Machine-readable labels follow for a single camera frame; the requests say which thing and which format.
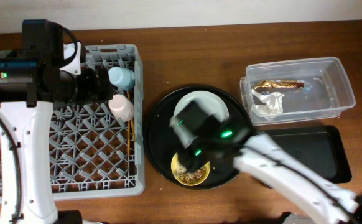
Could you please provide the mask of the blue plastic cup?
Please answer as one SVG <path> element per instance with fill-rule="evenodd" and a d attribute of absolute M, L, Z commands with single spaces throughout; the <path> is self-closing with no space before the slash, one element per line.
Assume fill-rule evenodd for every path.
<path fill-rule="evenodd" d="M 112 85 L 122 90 L 132 90 L 135 86 L 135 74 L 132 70 L 121 67 L 112 67 L 108 70 Z"/>

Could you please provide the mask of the pink plastic cup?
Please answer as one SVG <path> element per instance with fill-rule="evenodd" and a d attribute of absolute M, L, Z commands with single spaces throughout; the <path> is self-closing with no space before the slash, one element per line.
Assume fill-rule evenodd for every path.
<path fill-rule="evenodd" d="M 113 116 L 123 122 L 128 122 L 134 117 L 133 103 L 122 94 L 113 95 L 113 98 L 108 101 L 108 106 Z"/>

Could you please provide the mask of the food scraps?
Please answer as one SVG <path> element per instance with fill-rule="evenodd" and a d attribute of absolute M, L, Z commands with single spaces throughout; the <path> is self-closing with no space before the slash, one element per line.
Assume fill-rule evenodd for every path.
<path fill-rule="evenodd" d="M 196 184 L 197 182 L 201 182 L 207 174 L 207 169 L 205 167 L 201 167 L 195 172 L 186 172 L 186 168 L 184 166 L 177 166 L 176 174 L 179 177 L 180 181 L 185 184 Z"/>

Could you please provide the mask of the yellow bowl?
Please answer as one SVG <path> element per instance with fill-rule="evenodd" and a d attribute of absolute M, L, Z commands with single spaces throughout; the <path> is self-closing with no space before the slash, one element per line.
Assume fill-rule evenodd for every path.
<path fill-rule="evenodd" d="M 196 186 L 196 185 L 199 185 L 199 184 L 202 184 L 206 179 L 207 177 L 209 176 L 209 173 L 210 173 L 210 170 L 211 170 L 211 165 L 210 165 L 210 162 L 207 162 L 204 166 L 202 167 L 205 167 L 207 169 L 207 174 L 206 176 L 204 177 L 204 179 L 201 181 L 201 182 L 197 182 L 196 184 L 185 184 L 183 182 L 180 181 L 179 177 L 177 176 L 176 174 L 176 168 L 177 166 L 181 165 L 181 163 L 178 161 L 178 154 L 175 153 L 172 160 L 171 160 L 171 172 L 173 174 L 173 176 L 175 177 L 175 179 L 180 182 L 182 185 L 186 185 L 186 186 Z"/>

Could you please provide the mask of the white tissue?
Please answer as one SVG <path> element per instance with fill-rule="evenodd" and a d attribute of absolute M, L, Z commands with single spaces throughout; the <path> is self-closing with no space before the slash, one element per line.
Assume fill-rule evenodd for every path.
<path fill-rule="evenodd" d="M 263 95 L 255 90 L 251 90 L 251 93 L 262 103 L 262 105 L 254 105 L 251 109 L 251 111 L 255 112 L 258 116 L 275 116 L 276 114 L 283 113 L 282 99 L 285 94 L 273 92 Z"/>

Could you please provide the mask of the gold snack wrapper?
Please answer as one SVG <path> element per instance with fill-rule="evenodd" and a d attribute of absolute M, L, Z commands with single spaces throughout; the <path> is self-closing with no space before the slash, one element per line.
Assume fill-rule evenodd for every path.
<path fill-rule="evenodd" d="M 302 80 L 263 80 L 254 85 L 253 89 L 299 89 L 305 86 Z"/>

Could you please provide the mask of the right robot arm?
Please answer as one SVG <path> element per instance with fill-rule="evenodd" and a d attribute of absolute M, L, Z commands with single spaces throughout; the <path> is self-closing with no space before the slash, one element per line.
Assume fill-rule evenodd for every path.
<path fill-rule="evenodd" d="M 197 101 L 170 118 L 183 148 L 178 162 L 193 173 L 207 162 L 229 164 L 278 191 L 314 223 L 362 223 L 362 194 L 324 179 L 246 119 L 219 121 Z"/>

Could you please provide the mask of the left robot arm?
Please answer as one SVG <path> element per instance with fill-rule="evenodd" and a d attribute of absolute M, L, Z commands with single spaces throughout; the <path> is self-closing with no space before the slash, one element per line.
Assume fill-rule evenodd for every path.
<path fill-rule="evenodd" d="M 107 72 L 67 71 L 36 59 L 0 59 L 0 223 L 84 223 L 78 210 L 59 211 L 49 168 L 53 109 L 106 101 Z"/>

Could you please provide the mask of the grey dishwasher rack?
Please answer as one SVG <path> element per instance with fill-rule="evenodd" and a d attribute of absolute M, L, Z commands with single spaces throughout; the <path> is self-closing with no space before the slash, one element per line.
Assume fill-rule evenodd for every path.
<path fill-rule="evenodd" d="M 116 119 L 108 101 L 84 105 L 56 106 L 50 122 L 49 168 L 54 202 L 86 198 L 139 195 L 144 190 L 142 138 L 143 67 L 133 44 L 86 46 L 81 70 L 112 67 L 134 72 L 135 86 L 130 91 L 134 105 L 136 141 L 131 135 L 127 156 L 128 122 Z M 19 50 L 0 51 L 0 59 L 21 57 Z M 2 169 L 0 147 L 0 202 Z"/>

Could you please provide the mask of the round black tray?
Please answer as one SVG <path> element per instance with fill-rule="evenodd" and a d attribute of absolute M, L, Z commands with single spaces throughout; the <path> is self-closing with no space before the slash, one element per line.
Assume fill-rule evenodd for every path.
<path fill-rule="evenodd" d="M 209 91 L 219 96 L 226 104 L 230 116 L 239 121 L 250 121 L 246 110 L 227 92 L 209 85 L 184 85 L 178 89 L 162 94 L 151 103 L 148 114 L 144 116 L 144 150 L 151 164 L 167 180 L 186 189 L 213 189 L 232 181 L 239 171 L 232 165 L 213 166 L 206 180 L 195 186 L 187 186 L 176 180 L 171 171 L 171 160 L 181 143 L 169 127 L 169 119 L 173 116 L 176 104 L 193 91 Z"/>

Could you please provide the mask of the grey round plate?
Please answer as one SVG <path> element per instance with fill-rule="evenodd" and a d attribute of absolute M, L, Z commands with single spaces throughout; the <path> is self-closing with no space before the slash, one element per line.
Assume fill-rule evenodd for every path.
<path fill-rule="evenodd" d="M 213 115 L 219 122 L 229 118 L 229 111 L 225 102 L 209 91 L 193 91 L 183 96 L 175 106 L 174 116 L 192 101 L 196 102 L 207 114 Z"/>

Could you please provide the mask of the black rectangular tray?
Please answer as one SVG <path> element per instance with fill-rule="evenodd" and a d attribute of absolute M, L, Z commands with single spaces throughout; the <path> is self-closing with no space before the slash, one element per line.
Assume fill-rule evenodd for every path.
<path fill-rule="evenodd" d="M 351 169 L 339 130 L 334 126 L 265 131 L 293 158 L 334 184 L 348 183 Z"/>

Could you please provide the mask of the clear plastic bin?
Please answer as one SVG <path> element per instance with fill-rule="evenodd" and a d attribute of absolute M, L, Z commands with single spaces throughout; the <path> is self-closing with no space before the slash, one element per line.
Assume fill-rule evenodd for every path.
<path fill-rule="evenodd" d="M 251 109 L 254 105 L 262 103 L 252 95 L 251 90 L 255 84 L 263 80 L 302 80 L 305 86 L 299 89 L 255 90 L 263 95 L 273 92 L 285 94 L 282 99 L 283 113 L 258 116 Z M 356 104 L 346 71 L 336 57 L 249 65 L 239 85 L 243 106 L 255 126 L 334 118 Z"/>

